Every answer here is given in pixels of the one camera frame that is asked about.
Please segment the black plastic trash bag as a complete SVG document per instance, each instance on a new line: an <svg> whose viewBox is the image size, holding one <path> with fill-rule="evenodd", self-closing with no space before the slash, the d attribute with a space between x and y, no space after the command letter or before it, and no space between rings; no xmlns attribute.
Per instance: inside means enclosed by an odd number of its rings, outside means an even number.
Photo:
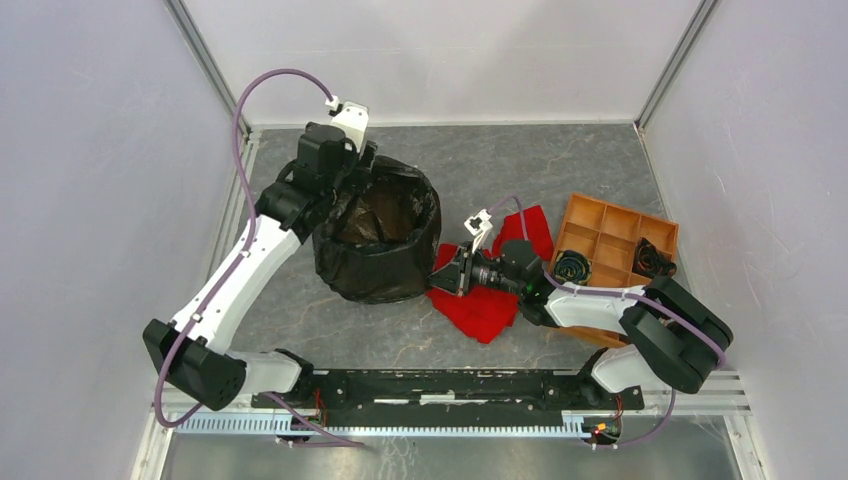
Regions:
<svg viewBox="0 0 848 480"><path fill-rule="evenodd" d="M316 228L318 277L342 298L395 303L423 295L442 231L441 201L418 168L385 155L373 183Z"/></svg>

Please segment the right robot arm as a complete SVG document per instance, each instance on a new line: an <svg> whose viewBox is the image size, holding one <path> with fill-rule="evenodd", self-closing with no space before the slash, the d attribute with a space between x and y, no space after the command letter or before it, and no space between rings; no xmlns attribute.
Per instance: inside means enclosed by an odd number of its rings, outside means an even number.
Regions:
<svg viewBox="0 0 848 480"><path fill-rule="evenodd" d="M527 240L506 242L496 258L466 242L427 283L457 297L478 287L513 294L519 312L537 326L625 336L627 346L602 352L577 382L580 400L591 408L631 386L663 384L696 394L725 365L734 340L731 328L671 277L618 288L558 283Z"/></svg>

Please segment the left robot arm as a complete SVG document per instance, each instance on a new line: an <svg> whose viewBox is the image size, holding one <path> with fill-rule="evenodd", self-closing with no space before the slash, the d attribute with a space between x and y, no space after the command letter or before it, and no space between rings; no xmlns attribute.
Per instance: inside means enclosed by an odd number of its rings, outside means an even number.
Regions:
<svg viewBox="0 0 848 480"><path fill-rule="evenodd" d="M274 392L290 407L306 405L314 381L285 351L244 353L232 339L275 272L341 203L371 183L377 146L365 123L309 123L294 160L252 204L245 230L201 290L169 320L153 319L142 338L158 378L154 404L171 385L210 410L241 394Z"/></svg>

